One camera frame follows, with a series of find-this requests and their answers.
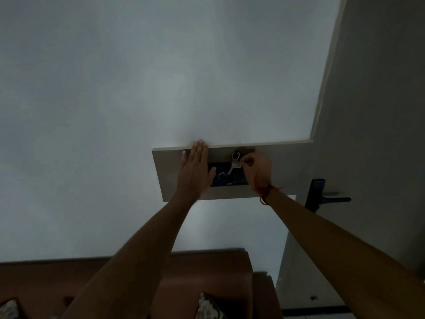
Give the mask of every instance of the key ring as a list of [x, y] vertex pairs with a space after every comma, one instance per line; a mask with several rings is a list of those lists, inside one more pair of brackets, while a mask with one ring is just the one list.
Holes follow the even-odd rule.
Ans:
[[235, 151], [235, 152], [232, 153], [232, 160], [238, 160], [239, 161], [240, 157], [241, 157], [241, 153], [239, 151]]

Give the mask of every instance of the forearm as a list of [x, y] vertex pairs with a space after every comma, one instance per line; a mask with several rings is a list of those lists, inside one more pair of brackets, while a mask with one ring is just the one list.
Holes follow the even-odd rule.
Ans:
[[267, 203], [358, 318], [423, 314], [425, 285], [391, 257], [278, 190]]
[[64, 315], [144, 318], [161, 281], [178, 231], [195, 199], [175, 194], [85, 286]]

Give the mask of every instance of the black door handle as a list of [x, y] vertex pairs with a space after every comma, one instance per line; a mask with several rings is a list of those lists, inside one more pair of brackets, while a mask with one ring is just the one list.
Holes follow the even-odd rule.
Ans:
[[331, 204], [333, 202], [350, 202], [350, 201], [351, 201], [350, 197], [336, 197], [336, 198], [322, 197], [322, 201], [319, 204], [322, 205], [322, 204]]
[[350, 202], [350, 197], [336, 197], [326, 198], [322, 196], [325, 187], [325, 179], [313, 179], [310, 184], [309, 194], [305, 202], [305, 208], [311, 210], [313, 213], [319, 209], [321, 204], [331, 204], [334, 202]]

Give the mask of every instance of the wooden furniture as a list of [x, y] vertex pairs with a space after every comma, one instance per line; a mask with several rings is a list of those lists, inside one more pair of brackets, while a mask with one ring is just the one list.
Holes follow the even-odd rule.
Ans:
[[[108, 260], [0, 264], [0, 302], [16, 297], [29, 318], [50, 318]], [[194, 318], [200, 292], [215, 297], [231, 318], [283, 318], [271, 277], [252, 273], [248, 253], [239, 249], [172, 254], [151, 318]]]

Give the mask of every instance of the key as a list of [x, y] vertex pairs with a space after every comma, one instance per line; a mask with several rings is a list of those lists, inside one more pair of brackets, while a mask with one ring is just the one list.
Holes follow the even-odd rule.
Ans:
[[233, 169], [241, 168], [241, 163], [237, 159], [232, 160], [232, 167], [229, 170], [228, 175], [230, 175], [233, 171]]

